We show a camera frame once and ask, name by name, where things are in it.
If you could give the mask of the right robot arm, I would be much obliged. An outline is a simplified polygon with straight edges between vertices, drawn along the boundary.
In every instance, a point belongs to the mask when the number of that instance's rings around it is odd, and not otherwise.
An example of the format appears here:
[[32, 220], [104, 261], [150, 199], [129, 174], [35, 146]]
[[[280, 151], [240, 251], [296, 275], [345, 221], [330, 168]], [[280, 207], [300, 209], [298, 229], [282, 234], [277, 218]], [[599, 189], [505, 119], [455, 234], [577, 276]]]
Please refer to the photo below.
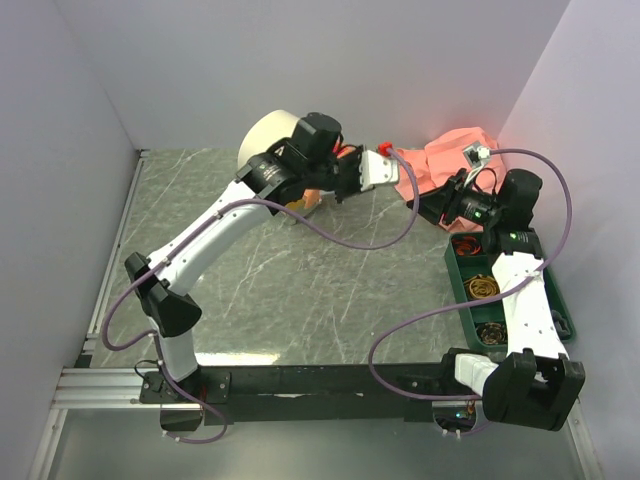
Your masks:
[[507, 172], [496, 193], [475, 190], [461, 169], [445, 184], [424, 193], [420, 215], [433, 224], [457, 218], [482, 227], [481, 249], [498, 290], [507, 334], [500, 363], [459, 353], [438, 374], [441, 392], [460, 398], [470, 389], [481, 396], [487, 419], [557, 431], [565, 423], [586, 378], [581, 363], [569, 359], [556, 330], [544, 281], [544, 253], [531, 228], [542, 188], [537, 175]]

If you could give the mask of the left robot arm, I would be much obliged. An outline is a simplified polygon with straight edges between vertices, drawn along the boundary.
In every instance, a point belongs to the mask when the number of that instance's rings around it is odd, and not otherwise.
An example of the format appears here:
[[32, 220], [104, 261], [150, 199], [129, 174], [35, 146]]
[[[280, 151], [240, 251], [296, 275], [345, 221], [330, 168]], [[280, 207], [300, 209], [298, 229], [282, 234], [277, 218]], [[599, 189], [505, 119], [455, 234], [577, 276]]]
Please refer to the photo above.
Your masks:
[[372, 188], [367, 150], [347, 146], [342, 127], [318, 113], [275, 110], [241, 142], [235, 177], [185, 230], [153, 253], [130, 255], [125, 269], [166, 370], [164, 389], [176, 401], [200, 388], [193, 328], [202, 315], [190, 292], [206, 269], [237, 240], [311, 192], [342, 201]]

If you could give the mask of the orange rubber bands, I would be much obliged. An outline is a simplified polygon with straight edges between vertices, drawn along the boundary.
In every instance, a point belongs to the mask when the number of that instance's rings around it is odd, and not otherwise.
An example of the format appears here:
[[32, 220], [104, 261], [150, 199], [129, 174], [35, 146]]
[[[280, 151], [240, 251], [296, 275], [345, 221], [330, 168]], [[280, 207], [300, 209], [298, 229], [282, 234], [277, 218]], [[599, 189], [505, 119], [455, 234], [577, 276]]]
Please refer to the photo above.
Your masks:
[[483, 252], [481, 241], [472, 235], [456, 236], [451, 240], [451, 244], [459, 257], [476, 256]]

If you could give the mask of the coiled band lower compartment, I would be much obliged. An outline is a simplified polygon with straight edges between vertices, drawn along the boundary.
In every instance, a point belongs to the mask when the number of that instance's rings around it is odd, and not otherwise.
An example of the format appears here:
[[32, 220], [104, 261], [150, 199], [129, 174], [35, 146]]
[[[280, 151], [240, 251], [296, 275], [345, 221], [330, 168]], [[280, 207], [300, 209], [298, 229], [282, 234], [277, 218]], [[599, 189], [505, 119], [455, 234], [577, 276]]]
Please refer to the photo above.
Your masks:
[[488, 346], [505, 345], [508, 335], [502, 323], [487, 322], [480, 324], [476, 330], [480, 342]]

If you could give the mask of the pink cloth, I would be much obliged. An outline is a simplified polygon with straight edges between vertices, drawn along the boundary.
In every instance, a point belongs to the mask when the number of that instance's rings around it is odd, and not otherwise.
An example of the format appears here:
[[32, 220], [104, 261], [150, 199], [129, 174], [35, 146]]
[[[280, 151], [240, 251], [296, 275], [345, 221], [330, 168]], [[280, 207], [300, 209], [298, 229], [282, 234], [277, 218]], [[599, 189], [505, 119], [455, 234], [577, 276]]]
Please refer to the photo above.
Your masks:
[[[470, 169], [463, 150], [474, 143], [480, 143], [489, 149], [497, 149], [498, 143], [480, 127], [450, 130], [422, 149], [396, 149], [411, 166], [420, 193], [426, 193], [444, 185], [446, 180], [460, 169]], [[506, 176], [506, 166], [500, 155], [492, 156], [488, 167], [478, 177], [476, 183], [484, 192], [491, 193], [495, 183], [496, 191]], [[414, 198], [411, 182], [406, 172], [400, 168], [400, 180], [396, 191], [405, 201]], [[482, 227], [466, 219], [456, 219], [451, 225], [440, 226], [450, 233], [481, 232]]]

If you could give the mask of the black base bar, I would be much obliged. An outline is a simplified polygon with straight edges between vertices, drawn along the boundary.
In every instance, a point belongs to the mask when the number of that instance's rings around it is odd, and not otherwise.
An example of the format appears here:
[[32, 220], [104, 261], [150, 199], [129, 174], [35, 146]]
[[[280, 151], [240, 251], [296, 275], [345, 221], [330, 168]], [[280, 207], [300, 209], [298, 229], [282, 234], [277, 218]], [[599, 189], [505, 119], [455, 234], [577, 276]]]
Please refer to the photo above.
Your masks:
[[223, 423], [401, 419], [466, 433], [480, 424], [480, 401], [444, 363], [381, 364], [376, 370], [420, 397], [387, 390], [365, 365], [271, 365], [205, 366], [180, 391], [154, 369], [142, 376], [139, 401], [159, 407], [161, 425], [171, 432]]

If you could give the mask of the green compartment tray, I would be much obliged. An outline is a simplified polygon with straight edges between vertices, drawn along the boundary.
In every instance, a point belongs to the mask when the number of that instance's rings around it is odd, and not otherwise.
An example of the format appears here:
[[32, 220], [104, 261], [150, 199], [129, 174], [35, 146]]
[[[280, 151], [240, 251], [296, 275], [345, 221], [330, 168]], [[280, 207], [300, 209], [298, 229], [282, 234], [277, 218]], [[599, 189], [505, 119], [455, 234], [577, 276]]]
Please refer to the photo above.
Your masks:
[[[479, 232], [453, 234], [444, 260], [456, 302], [481, 300], [500, 293]], [[544, 281], [556, 332], [561, 342], [568, 344], [575, 340], [577, 332], [549, 269], [544, 271]], [[464, 308], [459, 317], [469, 349], [484, 354], [506, 351], [508, 332], [501, 303]]]

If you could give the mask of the yellow rubber bands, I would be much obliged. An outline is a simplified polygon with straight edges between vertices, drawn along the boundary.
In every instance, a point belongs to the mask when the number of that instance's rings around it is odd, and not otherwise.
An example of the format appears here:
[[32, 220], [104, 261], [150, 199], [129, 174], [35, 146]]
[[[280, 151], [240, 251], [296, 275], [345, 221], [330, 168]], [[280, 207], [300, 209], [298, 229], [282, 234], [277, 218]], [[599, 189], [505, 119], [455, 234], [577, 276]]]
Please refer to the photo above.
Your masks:
[[465, 292], [470, 300], [479, 300], [496, 296], [500, 287], [493, 276], [477, 274], [463, 282]]

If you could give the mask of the round cream drawer cabinet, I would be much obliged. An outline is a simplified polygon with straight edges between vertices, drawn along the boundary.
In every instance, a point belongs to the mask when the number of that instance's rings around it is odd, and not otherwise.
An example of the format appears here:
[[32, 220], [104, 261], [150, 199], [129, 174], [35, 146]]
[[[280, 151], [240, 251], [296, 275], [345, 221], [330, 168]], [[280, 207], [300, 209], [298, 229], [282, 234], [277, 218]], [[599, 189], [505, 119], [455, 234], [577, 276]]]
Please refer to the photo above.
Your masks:
[[[248, 160], [265, 152], [278, 140], [290, 137], [299, 117], [285, 110], [275, 110], [258, 120], [245, 135], [239, 147], [237, 167], [243, 167]], [[322, 203], [319, 190], [306, 190], [303, 196], [286, 205], [287, 208], [308, 217]]]

